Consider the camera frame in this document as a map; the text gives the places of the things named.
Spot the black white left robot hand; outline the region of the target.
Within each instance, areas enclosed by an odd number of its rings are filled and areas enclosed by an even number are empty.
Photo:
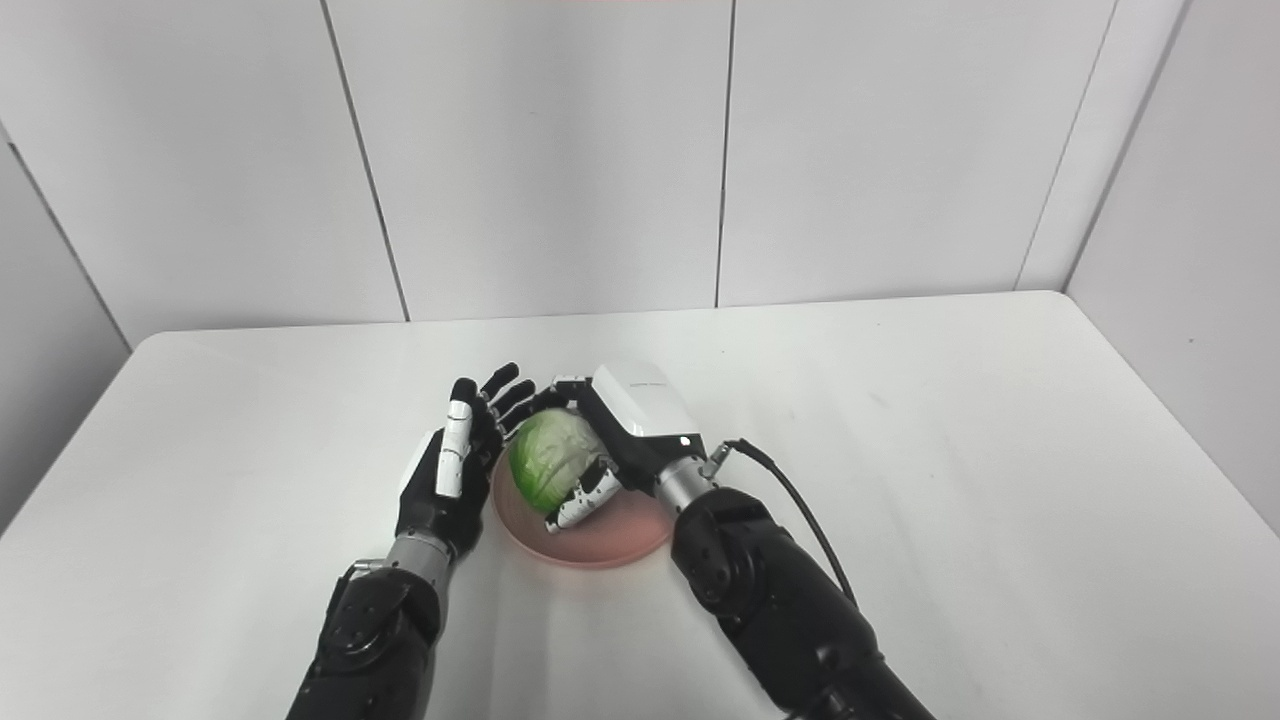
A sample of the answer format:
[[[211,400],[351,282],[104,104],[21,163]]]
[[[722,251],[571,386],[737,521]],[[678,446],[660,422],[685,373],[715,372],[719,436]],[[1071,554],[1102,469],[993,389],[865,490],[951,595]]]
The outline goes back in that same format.
[[[443,427],[401,492],[397,536],[434,536],[456,559],[474,548],[497,461],[534,414],[536,386],[518,377],[518,364],[507,363],[481,384],[468,377],[454,382]]]

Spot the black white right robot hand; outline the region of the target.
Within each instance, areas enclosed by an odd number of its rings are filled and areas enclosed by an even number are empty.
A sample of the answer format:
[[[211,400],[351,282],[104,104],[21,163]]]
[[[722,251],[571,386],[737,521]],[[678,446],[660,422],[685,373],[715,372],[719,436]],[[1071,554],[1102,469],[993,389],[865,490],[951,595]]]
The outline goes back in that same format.
[[[698,424],[658,366],[605,363],[591,375],[558,375],[550,387],[586,421],[602,451],[547,514],[549,533],[579,525],[622,489],[655,498],[672,518],[712,489],[701,474],[707,450]]]

